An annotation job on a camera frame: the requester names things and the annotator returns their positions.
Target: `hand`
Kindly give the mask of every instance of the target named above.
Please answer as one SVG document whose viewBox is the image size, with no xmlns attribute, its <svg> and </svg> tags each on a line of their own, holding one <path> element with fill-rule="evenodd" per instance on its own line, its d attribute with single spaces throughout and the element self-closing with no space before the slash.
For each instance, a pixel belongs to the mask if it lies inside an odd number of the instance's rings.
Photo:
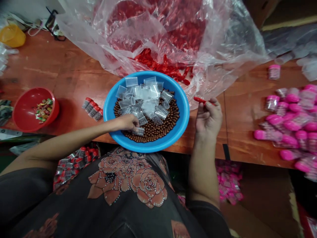
<svg viewBox="0 0 317 238">
<path fill-rule="evenodd" d="M 220 103 L 211 98 L 206 105 L 201 102 L 196 117 L 196 135 L 203 138 L 216 139 L 222 124 Z"/>
<path fill-rule="evenodd" d="M 133 114 L 125 114 L 123 116 L 113 119 L 114 131 L 137 131 L 136 127 L 139 127 L 139 120 Z"/>
</svg>

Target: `clear plastic container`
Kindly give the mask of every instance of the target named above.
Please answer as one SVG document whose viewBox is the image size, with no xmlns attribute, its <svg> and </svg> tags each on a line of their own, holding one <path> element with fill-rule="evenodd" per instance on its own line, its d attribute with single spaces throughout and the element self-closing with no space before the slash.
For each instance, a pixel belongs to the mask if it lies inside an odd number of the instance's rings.
<svg viewBox="0 0 317 238">
<path fill-rule="evenodd" d="M 284 125 L 283 117 L 273 114 L 266 117 L 266 120 L 271 123 L 278 131 L 282 132 L 283 134 L 290 135 L 292 132 L 287 130 Z"/>
<path fill-rule="evenodd" d="M 130 98 L 124 99 L 122 101 L 119 101 L 119 106 L 121 109 L 131 106 L 131 100 Z"/>
<path fill-rule="evenodd" d="M 131 103 L 132 106 L 135 105 L 136 102 L 135 102 L 134 96 L 130 97 L 130 103 Z"/>
<path fill-rule="evenodd" d="M 149 87 L 150 98 L 160 98 L 160 91 L 157 85 L 152 85 Z"/>
<path fill-rule="evenodd" d="M 289 88 L 286 92 L 285 100 L 287 102 L 298 102 L 299 101 L 299 89 Z"/>
<path fill-rule="evenodd" d="M 304 130 L 308 132 L 315 132 L 317 131 L 317 122 L 310 121 L 304 126 Z"/>
<path fill-rule="evenodd" d="M 85 156 L 86 147 L 82 146 L 79 149 L 78 158 L 83 158 Z"/>
<path fill-rule="evenodd" d="M 298 141 L 299 147 L 302 150 L 308 150 L 307 146 L 307 132 L 306 131 L 297 131 L 295 137 Z"/>
<path fill-rule="evenodd" d="M 313 84 L 307 84 L 304 89 L 317 93 L 317 86 Z"/>
<path fill-rule="evenodd" d="M 168 91 L 164 90 L 162 93 L 161 93 L 161 98 L 165 101 L 167 101 L 168 103 L 171 102 L 171 100 L 173 99 L 174 95 L 169 93 Z"/>
<path fill-rule="evenodd" d="M 308 81 L 312 82 L 317 80 L 317 60 L 312 60 L 311 62 L 305 64 L 301 71 Z"/>
<path fill-rule="evenodd" d="M 123 100 L 125 97 L 125 93 L 126 93 L 126 88 L 119 85 L 118 91 L 116 93 L 116 97 Z"/>
<path fill-rule="evenodd" d="M 286 102 L 279 102 L 277 104 L 277 108 L 275 110 L 276 114 L 279 116 L 282 116 L 282 117 L 285 116 L 288 106 L 289 106 L 289 104 Z"/>
<path fill-rule="evenodd" d="M 139 118 L 139 126 L 143 126 L 148 123 L 147 119 L 145 118 L 142 112 L 138 113 L 138 118 Z"/>
<path fill-rule="evenodd" d="M 277 104 L 280 100 L 280 97 L 276 96 L 276 95 L 269 95 L 266 98 L 266 105 L 265 105 L 265 109 L 268 111 L 275 111 L 277 108 Z"/>
<path fill-rule="evenodd" d="M 161 105 L 158 105 L 155 107 L 155 114 L 162 120 L 165 120 L 169 112 L 162 107 Z"/>
<path fill-rule="evenodd" d="M 261 122 L 259 126 L 265 131 L 276 131 L 276 129 L 267 121 Z"/>
<path fill-rule="evenodd" d="M 288 53 L 288 54 L 285 54 L 285 55 L 282 55 L 280 56 L 279 58 L 276 58 L 274 60 L 274 62 L 278 65 L 283 65 L 285 64 L 286 62 L 290 61 L 294 59 L 294 54 L 291 52 L 291 53 Z"/>
<path fill-rule="evenodd" d="M 122 109 L 120 108 L 120 109 L 118 110 L 118 113 L 123 116 L 123 115 L 125 115 L 125 114 L 130 113 L 130 111 L 131 111 L 131 107 L 126 107 L 126 108 L 122 108 Z"/>
<path fill-rule="evenodd" d="M 280 97 L 280 99 L 284 100 L 286 97 L 287 88 L 277 89 L 275 92 Z"/>
<path fill-rule="evenodd" d="M 141 86 L 133 88 L 133 95 L 135 99 L 142 99 L 142 88 Z"/>
<path fill-rule="evenodd" d="M 261 131 L 254 132 L 254 138 L 258 140 L 282 141 L 283 134 L 279 131 Z"/>
<path fill-rule="evenodd" d="M 268 79 L 277 80 L 281 76 L 281 66 L 273 64 L 268 67 Z"/>
<path fill-rule="evenodd" d="M 145 111 L 154 111 L 156 104 L 152 103 L 151 101 L 145 101 L 142 104 L 142 109 Z"/>
<path fill-rule="evenodd" d="M 162 105 L 165 109 L 169 109 L 169 103 L 167 101 L 163 101 Z"/>
<path fill-rule="evenodd" d="M 90 102 L 92 102 L 93 100 L 91 98 L 86 98 L 83 105 L 82 105 L 82 108 L 83 109 L 86 109 L 87 106 L 89 105 Z"/>
<path fill-rule="evenodd" d="M 149 86 L 153 86 L 153 85 L 156 85 L 157 82 L 156 82 L 156 77 L 151 77 L 151 78 L 147 78 L 147 79 L 144 79 L 144 85 L 146 87 L 149 87 Z"/>
<path fill-rule="evenodd" d="M 281 142 L 284 144 L 287 144 L 288 148 L 295 148 L 295 149 L 299 148 L 299 144 L 296 138 L 294 138 L 293 136 L 283 135 L 283 139 Z"/>
<path fill-rule="evenodd" d="M 125 98 L 130 98 L 130 97 L 132 97 L 133 96 L 133 87 L 129 87 L 129 88 L 127 88 L 126 89 L 126 92 L 125 92 Z"/>
<path fill-rule="evenodd" d="M 101 109 L 93 118 L 95 121 L 99 121 L 101 118 L 103 118 L 103 110 Z"/>
<path fill-rule="evenodd" d="M 300 171 L 303 171 L 305 173 L 309 173 L 311 170 L 311 163 L 310 163 L 310 158 L 302 158 L 296 164 L 294 167 Z"/>
<path fill-rule="evenodd" d="M 303 111 L 303 108 L 300 105 L 298 105 L 297 103 L 290 103 L 288 106 L 288 109 L 290 109 L 292 112 Z"/>
<path fill-rule="evenodd" d="M 304 89 L 299 92 L 300 99 L 312 100 L 315 102 L 316 92 L 310 87 L 310 89 Z"/>
<path fill-rule="evenodd" d="M 303 112 L 298 112 L 293 119 L 285 121 L 284 126 L 286 129 L 290 131 L 298 131 L 304 125 L 306 125 L 309 122 L 309 120 L 309 115 Z"/>
<path fill-rule="evenodd" d="M 131 107 L 131 112 L 136 112 L 138 113 L 140 109 L 138 107 Z"/>
<path fill-rule="evenodd" d="M 91 101 L 85 109 L 86 112 L 90 113 L 90 111 L 93 109 L 94 106 L 98 106 L 98 104 L 95 103 L 94 101 Z"/>
<path fill-rule="evenodd" d="M 310 110 L 314 107 L 315 100 L 312 101 L 312 100 L 307 100 L 307 99 L 301 99 L 298 102 L 298 105 L 301 106 L 303 109 Z"/>
<path fill-rule="evenodd" d="M 157 85 L 158 85 L 158 89 L 159 91 L 163 91 L 163 87 L 164 87 L 164 82 L 157 82 Z"/>
<path fill-rule="evenodd" d="M 163 121 L 156 115 L 153 114 L 150 119 L 154 122 L 155 125 L 159 126 L 163 124 Z"/>
<path fill-rule="evenodd" d="M 142 111 L 142 105 L 143 105 L 143 103 L 144 103 L 144 101 L 141 101 L 141 102 L 138 102 L 138 103 L 136 103 L 136 104 L 134 105 L 135 107 L 139 108 L 139 112 Z"/>
<path fill-rule="evenodd" d="M 150 99 L 150 95 L 149 95 L 149 88 L 142 88 L 142 99 L 144 101 Z"/>
<path fill-rule="evenodd" d="M 308 150 L 310 152 L 317 152 L 317 133 L 311 132 L 307 134 Z"/>
<path fill-rule="evenodd" d="M 94 106 L 93 109 L 91 109 L 91 111 L 89 112 L 88 116 L 94 117 L 99 111 L 100 111 L 100 107 Z"/>
<path fill-rule="evenodd" d="M 137 77 L 125 77 L 125 86 L 132 87 L 138 85 L 138 78 Z"/>
<path fill-rule="evenodd" d="M 155 109 L 153 110 L 143 110 L 144 115 L 146 115 L 148 118 L 151 118 L 152 115 L 154 115 Z"/>
<path fill-rule="evenodd" d="M 136 127 L 138 129 L 138 131 L 133 131 L 132 133 L 135 134 L 135 135 L 138 135 L 138 136 L 143 136 L 144 135 L 144 128 L 142 127 Z"/>
</svg>

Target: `plastic sheet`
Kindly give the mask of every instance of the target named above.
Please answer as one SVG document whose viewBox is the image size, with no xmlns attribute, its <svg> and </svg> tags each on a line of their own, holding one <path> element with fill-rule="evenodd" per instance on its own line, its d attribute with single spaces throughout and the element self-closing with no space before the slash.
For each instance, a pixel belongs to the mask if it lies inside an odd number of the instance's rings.
<svg viewBox="0 0 317 238">
<path fill-rule="evenodd" d="M 66 0 L 64 35 L 121 77 L 154 70 L 193 97 L 215 97 L 267 60 L 242 0 Z"/>
</svg>

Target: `orange flower print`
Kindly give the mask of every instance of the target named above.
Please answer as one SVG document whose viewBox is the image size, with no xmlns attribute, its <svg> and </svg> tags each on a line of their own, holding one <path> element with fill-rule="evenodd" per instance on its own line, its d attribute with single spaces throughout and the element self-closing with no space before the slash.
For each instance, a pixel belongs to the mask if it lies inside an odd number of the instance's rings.
<svg viewBox="0 0 317 238">
<path fill-rule="evenodd" d="M 59 213 L 56 213 L 52 218 L 48 218 L 38 231 L 29 231 L 24 238 L 53 238 L 53 234 L 57 228 L 56 218 L 58 215 Z"/>
<path fill-rule="evenodd" d="M 131 187 L 137 193 L 139 200 L 149 208 L 160 207 L 167 199 L 165 184 L 152 169 L 138 170 L 132 179 Z"/>
<path fill-rule="evenodd" d="M 98 164 L 99 170 L 88 178 L 92 183 L 88 198 L 98 198 L 103 194 L 111 206 L 121 192 L 132 189 L 148 207 L 160 207 L 167 199 L 167 191 L 145 155 L 122 150 L 116 152 L 103 158 Z"/>
<path fill-rule="evenodd" d="M 171 223 L 174 238 L 191 238 L 186 226 L 183 223 L 174 220 L 171 220 Z"/>
</svg>

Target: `wooden table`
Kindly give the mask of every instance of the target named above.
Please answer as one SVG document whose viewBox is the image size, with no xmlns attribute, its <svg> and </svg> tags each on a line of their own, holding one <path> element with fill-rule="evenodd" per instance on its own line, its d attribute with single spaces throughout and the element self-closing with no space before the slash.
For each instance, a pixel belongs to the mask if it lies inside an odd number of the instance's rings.
<svg viewBox="0 0 317 238">
<path fill-rule="evenodd" d="M 109 90 L 120 79 L 102 69 L 99 62 L 89 57 L 69 40 L 55 41 L 47 32 L 27 37 L 19 48 L 20 54 L 9 57 L 8 68 L 0 78 L 3 99 L 14 106 L 18 97 L 33 87 L 50 89 L 60 103 L 58 118 L 48 127 L 38 131 L 61 135 L 84 127 L 96 125 L 81 108 L 85 97 L 91 97 L 102 106 Z M 283 66 L 280 80 L 267 80 L 267 67 L 261 65 L 240 77 L 229 89 L 218 96 L 224 121 L 218 135 L 216 158 L 225 159 L 223 144 L 229 146 L 231 160 L 248 163 L 292 167 L 292 162 L 282 161 L 278 149 L 271 143 L 256 141 L 252 131 L 269 113 L 264 110 L 265 96 L 281 87 L 299 87 L 308 83 L 294 62 Z M 188 127 L 182 137 L 166 151 L 190 154 L 195 135 L 196 110 L 190 114 Z M 4 128 L 16 130 L 12 120 Z M 96 141 L 115 143 L 109 134 Z"/>
</svg>

